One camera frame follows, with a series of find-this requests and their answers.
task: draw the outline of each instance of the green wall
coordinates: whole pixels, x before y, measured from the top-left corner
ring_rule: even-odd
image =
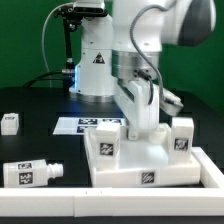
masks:
[[[0,87],[21,86],[45,73],[41,54],[42,27],[49,12],[65,2],[67,1],[1,0]],[[224,114],[224,1],[215,0],[215,3],[217,25],[209,40],[196,48],[164,46],[160,69],[165,87],[192,92]],[[78,62],[80,31],[72,34],[72,38],[74,59]],[[49,22],[46,52],[51,70],[64,67],[61,18],[52,18]]]

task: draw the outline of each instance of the white bottle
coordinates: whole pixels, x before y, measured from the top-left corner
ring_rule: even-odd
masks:
[[[62,164],[47,165],[45,160],[5,163],[4,187],[25,188],[48,185],[48,179],[62,177]]]

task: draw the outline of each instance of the white paper with markers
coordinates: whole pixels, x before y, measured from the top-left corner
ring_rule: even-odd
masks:
[[[53,135],[83,135],[85,128],[97,127],[102,121],[126,126],[124,118],[59,117]]]

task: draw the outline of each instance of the white cube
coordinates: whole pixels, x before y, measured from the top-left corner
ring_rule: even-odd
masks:
[[[19,128],[19,115],[15,113],[4,114],[1,120],[2,135],[16,135]]]
[[[95,158],[99,169],[114,169],[118,165],[120,124],[101,122],[96,128]]]
[[[189,163],[194,135],[191,118],[173,118],[169,145],[169,162]]]

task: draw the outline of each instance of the black table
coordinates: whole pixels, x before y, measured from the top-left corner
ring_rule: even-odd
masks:
[[[180,117],[192,117],[195,124],[193,146],[202,147],[222,170],[224,168],[224,118],[194,95],[174,92],[184,109]],[[19,113],[16,136],[0,135],[0,185],[5,162],[46,159],[63,163],[64,176],[50,180],[48,187],[91,187],[82,136],[53,135],[59,117],[119,118],[122,112],[113,103],[77,102],[62,89],[0,89],[0,119],[4,113]],[[160,122],[171,123],[161,111]],[[99,218],[0,218],[0,223],[223,223],[224,217],[99,217]]]

